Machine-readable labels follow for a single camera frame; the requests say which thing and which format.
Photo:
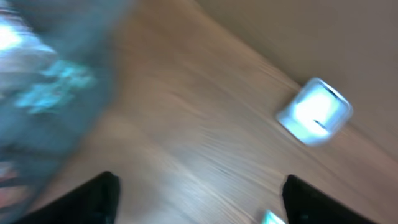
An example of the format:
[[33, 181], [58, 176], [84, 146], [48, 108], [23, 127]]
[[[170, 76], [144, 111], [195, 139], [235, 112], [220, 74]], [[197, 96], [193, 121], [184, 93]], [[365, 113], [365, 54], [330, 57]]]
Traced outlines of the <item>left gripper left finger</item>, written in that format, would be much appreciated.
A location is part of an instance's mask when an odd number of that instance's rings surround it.
[[114, 224], [120, 193], [119, 177], [102, 172], [13, 224]]

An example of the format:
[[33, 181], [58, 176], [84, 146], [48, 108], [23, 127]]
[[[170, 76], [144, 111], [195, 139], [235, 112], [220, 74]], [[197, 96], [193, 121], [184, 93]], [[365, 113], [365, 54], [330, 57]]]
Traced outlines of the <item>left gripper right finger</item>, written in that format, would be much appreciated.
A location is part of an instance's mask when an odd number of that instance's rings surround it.
[[282, 199], [289, 224], [374, 224], [296, 175], [287, 176]]

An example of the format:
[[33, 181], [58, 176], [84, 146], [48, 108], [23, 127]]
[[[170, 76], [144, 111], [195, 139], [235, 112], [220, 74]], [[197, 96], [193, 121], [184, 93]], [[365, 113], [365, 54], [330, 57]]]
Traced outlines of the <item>teal tissue pack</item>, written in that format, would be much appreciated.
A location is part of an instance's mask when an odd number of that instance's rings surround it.
[[285, 224], [285, 222], [270, 210], [266, 210], [261, 224]]

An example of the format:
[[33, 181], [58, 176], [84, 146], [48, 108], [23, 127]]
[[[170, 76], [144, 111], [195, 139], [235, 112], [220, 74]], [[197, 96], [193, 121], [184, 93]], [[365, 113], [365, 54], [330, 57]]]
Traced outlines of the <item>teal wipes packet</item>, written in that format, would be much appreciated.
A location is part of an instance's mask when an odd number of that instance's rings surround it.
[[31, 85], [19, 94], [14, 106], [29, 114], [52, 113], [71, 101], [79, 91], [96, 83], [92, 69], [68, 60], [55, 62], [42, 74], [53, 80]]

